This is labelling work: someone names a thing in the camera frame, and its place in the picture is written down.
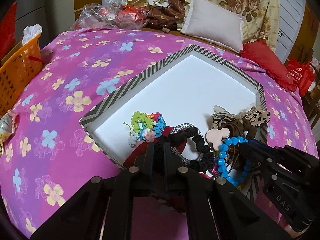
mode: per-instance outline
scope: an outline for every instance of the bed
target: bed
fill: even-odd
[[[14,106],[19,126],[0,158],[2,198],[11,222],[25,236],[30,237],[91,177],[119,173],[79,124],[102,100],[96,92],[99,83],[118,75],[118,83],[111,86],[119,87],[152,62],[190,44],[220,55],[263,85],[271,111],[268,145],[288,144],[318,156],[299,93],[284,91],[250,60],[166,33],[110,28],[64,32],[42,49],[46,64]],[[281,214],[259,191],[259,182],[253,182],[253,200],[279,222]],[[135,198],[132,239],[187,240],[186,217],[154,198]]]

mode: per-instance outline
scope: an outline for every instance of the snack wrapper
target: snack wrapper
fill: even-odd
[[[9,110],[0,119],[0,155],[4,154],[4,142],[14,133],[17,114]]]

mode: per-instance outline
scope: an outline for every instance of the white pillow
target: white pillow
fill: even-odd
[[[242,17],[208,0],[191,0],[180,32],[239,52],[242,44]]]

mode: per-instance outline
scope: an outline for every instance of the metal screw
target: metal screw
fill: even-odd
[[[216,179],[216,182],[217,182],[218,184],[220,184],[220,185],[224,185],[224,184],[226,184],[227,180],[226,180],[224,177],[218,177],[218,178]]]
[[[92,177],[92,178],[90,179],[91,183],[93,183],[93,184],[99,183],[100,180],[101,180],[101,178],[100,178],[99,176],[95,176],[95,177]]]
[[[186,172],[188,172],[188,168],[181,166],[181,167],[178,168],[178,171],[179,171],[180,173],[186,173]]]
[[[139,171],[139,168],[137,166],[132,166],[129,168],[129,172],[131,173],[136,173]]]

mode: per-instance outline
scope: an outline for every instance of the silver hair tie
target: silver hair tie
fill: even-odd
[[[179,124],[178,126],[176,126],[175,128],[173,128],[173,130],[171,131],[170,134],[172,134],[172,133],[177,133],[177,132],[179,132],[179,131],[181,131],[181,130],[184,130],[184,129],[187,129],[187,128],[193,128],[193,127],[197,128],[196,126],[194,126],[194,125],[191,124],[191,123]],[[184,164],[189,164],[189,163],[190,163],[190,160],[188,160],[187,158],[183,157],[183,156],[181,155],[181,153],[177,150],[176,147],[171,147],[171,151],[172,151],[172,153],[174,153],[175,155],[180,156],[180,158],[182,159],[182,161],[183,161]],[[200,161],[202,160],[203,153],[199,153],[199,152],[198,152],[198,154],[199,154],[199,157],[198,157],[196,160],[200,162]]]

